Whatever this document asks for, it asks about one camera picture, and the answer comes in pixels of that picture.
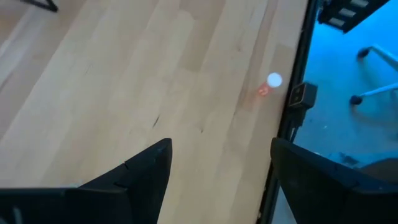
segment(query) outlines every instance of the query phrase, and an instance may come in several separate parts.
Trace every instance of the black bracket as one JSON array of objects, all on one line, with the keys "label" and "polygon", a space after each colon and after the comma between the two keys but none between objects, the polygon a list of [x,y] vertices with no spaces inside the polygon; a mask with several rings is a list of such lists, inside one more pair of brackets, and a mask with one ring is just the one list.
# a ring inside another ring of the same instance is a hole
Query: black bracket
[{"label": "black bracket", "polygon": [[55,5],[55,3],[52,0],[45,0],[47,4],[38,2],[37,0],[21,0],[21,1],[40,7],[42,9],[46,9],[51,12],[58,12],[58,7],[57,5]]}]

